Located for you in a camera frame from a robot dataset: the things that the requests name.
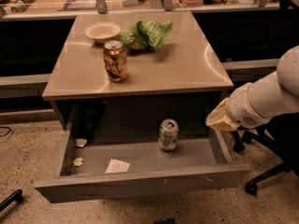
bowl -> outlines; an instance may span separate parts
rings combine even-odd
[[[97,22],[86,27],[85,35],[95,43],[104,44],[106,41],[117,36],[121,31],[118,24],[113,22]]]

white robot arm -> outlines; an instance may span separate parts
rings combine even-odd
[[[271,118],[299,112],[299,46],[279,60],[277,71],[247,83],[223,100],[207,117],[206,125],[222,131],[253,129]]]

paper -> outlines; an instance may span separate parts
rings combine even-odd
[[[128,162],[111,159],[105,171],[105,174],[128,172],[129,167],[130,167],[130,163]]]

open drawer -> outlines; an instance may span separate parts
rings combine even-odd
[[[36,189],[61,203],[236,187],[249,166],[233,164],[221,133],[205,126],[203,94],[74,101],[56,177],[38,181]],[[178,146],[170,152],[158,147],[164,119],[179,125]],[[82,137],[87,145],[76,147]],[[75,167],[78,157],[84,161]]]

chip bag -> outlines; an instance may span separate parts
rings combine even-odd
[[[161,48],[172,30],[171,21],[139,21],[121,37],[129,50],[154,51]]]

